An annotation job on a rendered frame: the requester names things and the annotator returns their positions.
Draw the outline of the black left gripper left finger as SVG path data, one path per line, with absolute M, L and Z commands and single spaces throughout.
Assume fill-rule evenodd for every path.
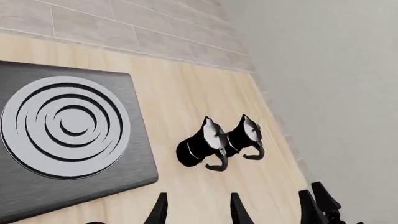
M 161 192 L 144 224 L 165 224 L 168 211 L 166 192 Z

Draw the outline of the black silver moka pot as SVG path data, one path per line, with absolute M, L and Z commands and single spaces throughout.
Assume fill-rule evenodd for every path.
M 178 161 L 185 167 L 194 167 L 213 154 L 221 161 L 220 165 L 206 164 L 212 171 L 223 172 L 228 167 L 226 147 L 227 135 L 221 126 L 205 116 L 200 129 L 191 137 L 181 141 L 176 148 Z
M 261 127 L 247 115 L 242 114 L 238 125 L 226 134 L 228 140 L 226 147 L 227 157 L 239 154 L 242 149 L 247 147 L 253 147 L 258 151 L 258 154 L 243 154 L 243 157 L 249 160 L 261 160 L 264 158 L 265 150 L 262 144 Z

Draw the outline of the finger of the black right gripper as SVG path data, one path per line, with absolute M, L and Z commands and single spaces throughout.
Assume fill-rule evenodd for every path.
M 298 192 L 301 206 L 300 224 L 328 224 L 326 216 L 315 203 L 308 190 Z
M 332 212 L 341 209 L 341 205 L 329 194 L 321 182 L 311 183 L 315 201 L 323 212 Z

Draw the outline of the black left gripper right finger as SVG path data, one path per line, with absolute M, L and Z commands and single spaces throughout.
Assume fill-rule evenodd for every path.
M 231 193 L 230 210 L 233 224 L 254 224 L 236 192 Z

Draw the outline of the flat black stove plate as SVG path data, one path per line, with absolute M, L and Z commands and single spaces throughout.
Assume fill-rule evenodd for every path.
M 157 179 L 130 74 L 0 61 L 0 224 Z

